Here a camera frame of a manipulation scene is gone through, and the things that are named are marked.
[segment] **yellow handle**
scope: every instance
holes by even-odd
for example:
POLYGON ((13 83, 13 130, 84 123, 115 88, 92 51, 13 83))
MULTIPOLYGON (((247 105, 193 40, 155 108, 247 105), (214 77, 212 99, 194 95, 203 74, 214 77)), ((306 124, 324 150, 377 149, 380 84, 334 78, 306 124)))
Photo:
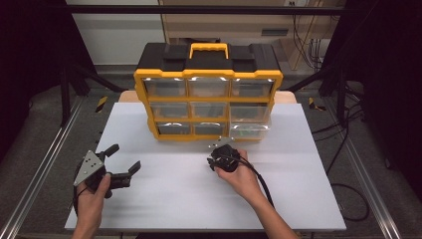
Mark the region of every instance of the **yellow handle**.
POLYGON ((190 45, 189 59, 192 59, 193 51, 224 51, 226 59, 229 59, 229 49, 226 43, 192 43, 190 45))

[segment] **gray floor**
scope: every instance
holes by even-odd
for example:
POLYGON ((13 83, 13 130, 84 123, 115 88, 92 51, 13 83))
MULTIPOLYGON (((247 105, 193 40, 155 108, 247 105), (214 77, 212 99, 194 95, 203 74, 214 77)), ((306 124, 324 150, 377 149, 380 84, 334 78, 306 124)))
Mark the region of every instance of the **gray floor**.
MULTIPOLYGON (((286 76, 284 87, 297 81, 299 77, 286 76)), ((132 86, 131 80, 116 77, 121 86, 132 86)), ((324 107, 322 100, 315 91, 315 86, 303 89, 296 93, 299 103, 303 104, 305 114, 311 130, 319 129, 333 123, 328 111, 310 109, 309 98, 312 97, 316 105, 324 107)), ((74 170, 81 157, 87 150, 96 149, 101 138, 101 132, 106 125, 107 117, 112 104, 118 99, 118 94, 101 89, 93 84, 90 95, 84 98, 81 112, 67 136, 66 142, 60 150, 43 187, 34 204, 32 205, 19 234, 24 237, 29 234, 56 234, 69 235, 64 230, 64 225, 70 210, 69 202, 72 198, 72 183, 74 170), (104 109, 95 113, 101 97, 108 96, 104 109)), ((61 121, 60 89, 55 87, 35 96, 32 99, 30 114, 26 119, 18 138, 0 164, 0 225, 4 226, 9 216, 31 182, 51 142, 53 141, 61 121)), ((319 133, 315 139, 324 138, 335 133, 332 131, 319 133)), ((394 219, 402 238, 422 238, 422 205, 409 188, 407 182, 399 171, 387 169, 384 165, 382 152, 364 120, 356 119, 350 123, 349 136, 356 146, 359 155, 364 161, 369 174, 375 182, 392 218, 394 219)), ((327 167, 341 143, 339 135, 316 142, 322 163, 327 167)), ((344 183, 360 189, 359 182, 350 166, 349 159, 344 150, 338 157, 329 176, 335 183, 344 183)), ((336 187, 334 193, 344 210, 344 216, 360 217, 364 213, 362 200, 350 190, 336 187)), ((364 221, 346 221, 347 230, 342 232, 317 233, 316 238, 383 238, 379 224, 371 212, 364 221)), ((101 232, 102 235, 118 237, 119 232, 101 232)), ((309 238, 309 233, 303 233, 304 238, 309 238)), ((166 238, 168 235, 143 234, 141 238, 166 238)), ((199 235, 183 235, 184 238, 199 237, 199 235)), ((234 235, 213 235, 208 238, 236 238, 234 235)))

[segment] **forearm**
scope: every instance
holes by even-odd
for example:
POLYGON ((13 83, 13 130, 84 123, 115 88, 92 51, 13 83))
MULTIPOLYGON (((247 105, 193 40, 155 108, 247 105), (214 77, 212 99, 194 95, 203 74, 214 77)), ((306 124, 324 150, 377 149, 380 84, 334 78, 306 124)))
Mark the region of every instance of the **forearm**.
POLYGON ((75 228, 75 232, 72 236, 72 239, 89 239, 95 238, 97 233, 97 228, 95 227, 84 227, 81 225, 77 225, 75 228))
POLYGON ((264 195, 259 195, 252 200, 248 200, 248 202, 257 213, 257 216, 270 239, 298 238, 296 233, 279 213, 277 213, 264 195))

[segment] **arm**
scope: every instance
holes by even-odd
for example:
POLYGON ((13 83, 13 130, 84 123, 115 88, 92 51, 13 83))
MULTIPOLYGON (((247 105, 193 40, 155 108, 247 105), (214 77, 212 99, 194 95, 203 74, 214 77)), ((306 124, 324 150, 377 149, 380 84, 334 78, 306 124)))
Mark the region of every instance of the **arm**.
POLYGON ((78 222, 72 239, 95 237, 102 224, 104 200, 109 183, 110 175, 107 173, 96 193, 84 190, 87 187, 84 182, 78 186, 78 193, 84 191, 78 198, 78 222))
MULTIPOLYGON (((247 152, 238 149, 240 155, 248 159, 247 152)), ((277 213, 261 191, 255 173, 247 166, 239 163, 234 172, 226 172, 215 167, 218 176, 226 180, 254 209, 270 239, 298 238, 285 220, 277 213)))

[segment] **black pole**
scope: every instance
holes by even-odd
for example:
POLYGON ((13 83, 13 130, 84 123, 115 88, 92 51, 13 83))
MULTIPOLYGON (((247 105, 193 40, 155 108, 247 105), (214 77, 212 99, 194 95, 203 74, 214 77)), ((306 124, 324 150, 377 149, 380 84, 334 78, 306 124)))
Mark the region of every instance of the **black pole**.
POLYGON ((47 5, 47 10, 90 14, 229 14, 343 16, 361 13, 342 7, 197 6, 197 5, 47 5))
POLYGON ((306 79, 294 84, 293 86, 285 89, 285 91, 289 91, 289 92, 296 92, 300 89, 302 89, 303 87, 309 85, 310 83, 316 81, 316 80, 321 80, 323 78, 326 78, 327 76, 332 74, 332 70, 333 70, 333 66, 329 65, 326 66, 325 68, 322 68, 321 70, 319 70, 319 72, 316 72, 312 75, 310 75, 309 77, 307 77, 306 79))
POLYGON ((66 68, 63 68, 60 72, 60 86, 62 91, 62 123, 60 126, 64 126, 71 116, 69 80, 67 77, 66 68))
POLYGON ((345 77, 342 69, 339 70, 339 79, 337 85, 337 119, 342 127, 346 127, 346 121, 344 118, 345 110, 345 77))
POLYGON ((106 88, 108 88, 108 89, 110 89, 110 90, 112 90, 112 91, 114 91, 114 92, 116 92, 116 93, 122 93, 122 92, 124 92, 124 91, 127 91, 127 89, 124 89, 124 88, 118 87, 118 86, 116 86, 116 85, 114 85, 114 84, 112 84, 112 83, 108 82, 107 80, 105 80, 105 79, 101 78, 101 77, 100 77, 99 75, 97 75, 96 73, 92 73, 92 72, 90 72, 89 70, 87 70, 87 69, 85 69, 85 68, 83 68, 83 67, 81 67, 81 66, 79 66, 79 65, 74 65, 74 69, 75 69, 78 73, 80 73, 80 74, 82 74, 82 75, 84 75, 84 76, 86 76, 86 77, 91 78, 92 80, 96 81, 97 83, 99 83, 99 84, 101 84, 101 85, 105 86, 106 88))

